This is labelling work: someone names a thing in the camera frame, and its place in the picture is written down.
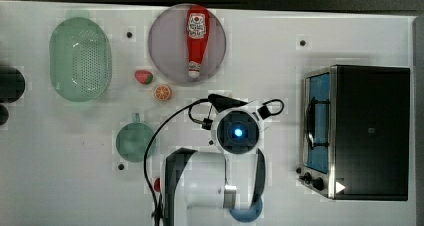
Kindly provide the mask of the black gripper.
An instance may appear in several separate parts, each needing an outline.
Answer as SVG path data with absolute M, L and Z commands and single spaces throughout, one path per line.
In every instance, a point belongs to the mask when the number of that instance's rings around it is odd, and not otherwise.
M 227 109 L 238 108 L 246 105 L 246 102 L 244 101 L 218 94 L 210 94 L 208 96 L 208 102 L 212 104 L 218 113 Z

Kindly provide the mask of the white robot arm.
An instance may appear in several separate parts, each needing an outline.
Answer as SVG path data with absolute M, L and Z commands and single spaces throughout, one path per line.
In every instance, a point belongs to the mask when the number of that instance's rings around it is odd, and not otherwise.
M 187 226 L 188 210 L 205 207 L 261 211 L 266 181 L 264 120 L 271 113 L 257 100 L 211 94 L 217 114 L 204 119 L 215 152 L 180 148 L 167 156 L 161 178 L 163 226 Z

